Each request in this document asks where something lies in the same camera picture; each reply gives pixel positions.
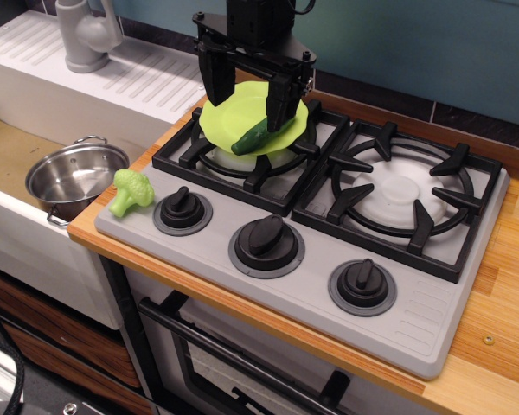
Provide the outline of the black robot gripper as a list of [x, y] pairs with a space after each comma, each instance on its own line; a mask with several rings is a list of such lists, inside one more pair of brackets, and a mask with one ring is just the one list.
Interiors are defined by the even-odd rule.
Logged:
[[295, 117], [311, 83], [315, 54], [292, 34], [295, 18], [312, 11], [295, 1], [227, 1], [224, 14], [198, 11], [192, 16], [198, 36], [202, 81], [212, 104], [235, 89], [237, 69], [268, 80], [267, 130], [279, 131]]

